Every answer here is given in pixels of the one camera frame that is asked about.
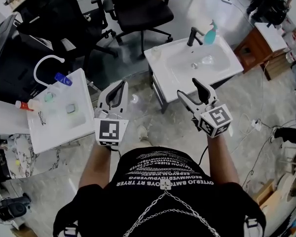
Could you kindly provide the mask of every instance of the gray tile floor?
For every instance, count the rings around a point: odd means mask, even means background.
[[[249,3],[248,0],[242,0],[243,4],[245,2]],[[87,8],[87,2],[80,6]],[[191,26],[205,29],[210,23],[211,15],[216,19],[220,32],[226,37],[229,44],[238,43],[250,30],[249,23],[237,8],[227,7],[228,5],[220,3],[219,0],[172,0],[170,6],[175,12],[176,19],[160,28],[172,32],[175,39],[187,37]],[[110,25],[118,31],[119,28],[115,22],[110,22]],[[94,58],[93,66],[98,68],[103,75],[106,75],[108,81],[147,69],[145,60],[138,61],[134,58],[140,52],[139,38],[136,38],[136,34],[134,36],[134,39],[125,40],[125,45],[121,47],[117,47],[115,41],[111,43],[116,49],[119,48],[119,52],[122,54],[118,59],[119,61],[110,60],[110,57],[101,57],[100,55],[98,59]],[[163,36],[158,34],[152,34],[147,38],[163,41]],[[126,153],[138,142],[136,128],[143,124],[148,129],[153,145],[181,150],[189,154],[196,162],[199,162],[201,153],[207,145],[205,134],[196,131],[190,121],[191,113],[188,113],[181,103],[171,103],[166,113],[161,114],[157,98],[148,85],[146,75],[146,73],[137,74],[128,80],[132,85],[129,89],[130,101],[127,112],[127,118],[130,119],[130,122],[120,146],[121,153]],[[245,131],[248,123],[244,117],[241,120],[240,117],[242,114],[247,114],[250,119],[260,118],[269,126],[282,125],[286,121],[293,120],[296,112],[295,87],[296,84],[291,71],[287,71],[275,80],[267,81],[262,76],[262,70],[255,68],[245,75],[233,77],[216,90],[218,98],[227,104],[234,119],[232,122],[233,135],[230,136],[229,133],[225,133],[225,138],[240,176],[241,184],[272,131],[263,126],[260,132],[254,130],[246,136],[240,130]],[[136,94],[139,98],[136,103],[131,101],[133,94]],[[27,192],[32,198],[32,211],[25,215],[25,220],[39,237],[52,236],[52,226],[56,213],[73,199],[93,142],[93,136],[83,139],[81,146],[76,148],[69,164],[63,168],[5,183],[12,197]],[[248,193],[251,194],[260,188],[261,182],[278,177],[278,171],[275,172],[275,165],[276,159],[281,157],[279,143],[280,141],[273,144],[266,143],[256,164],[255,173],[249,177],[250,183],[246,188]],[[111,177],[117,164],[118,155],[113,153]],[[207,153],[202,160],[201,167],[209,174]]]
[[[95,9],[97,5],[91,4],[91,0],[78,0],[82,12]],[[212,19],[215,20],[219,33],[222,34],[229,45],[238,44],[250,31],[252,26],[242,12],[245,8],[237,1],[235,5],[223,3],[221,0],[170,0],[169,6],[174,14],[174,20],[157,27],[160,30],[172,34],[174,40],[187,38],[192,26],[206,32],[211,28]],[[239,0],[247,6],[250,0]],[[109,26],[118,34],[121,33],[117,21],[113,21],[109,14],[106,16]],[[124,36],[122,45],[111,36],[99,42],[100,46],[110,47],[118,52],[119,57],[93,51],[90,58],[88,77],[94,84],[103,89],[110,83],[125,78],[134,73],[148,70],[148,63],[141,55],[140,33],[135,32]],[[167,37],[162,34],[146,32],[146,49],[164,44]],[[82,65],[83,59],[77,59],[77,66]]]

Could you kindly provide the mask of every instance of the white sink basin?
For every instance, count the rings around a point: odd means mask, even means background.
[[[145,51],[154,79],[168,103],[178,98],[178,89],[187,94],[196,91],[192,78],[214,84],[243,71],[237,57],[220,35],[216,36],[212,45],[199,45],[194,41],[190,47],[186,44],[187,40],[161,45],[159,53],[152,52],[152,49]]]
[[[74,71],[68,78],[73,81],[70,87],[59,82],[54,84],[60,92],[54,102],[44,102],[47,89],[34,98],[44,103],[40,114],[44,124],[37,111],[27,111],[35,154],[94,132],[94,112],[83,69]],[[76,111],[67,114],[66,106],[72,104]]]

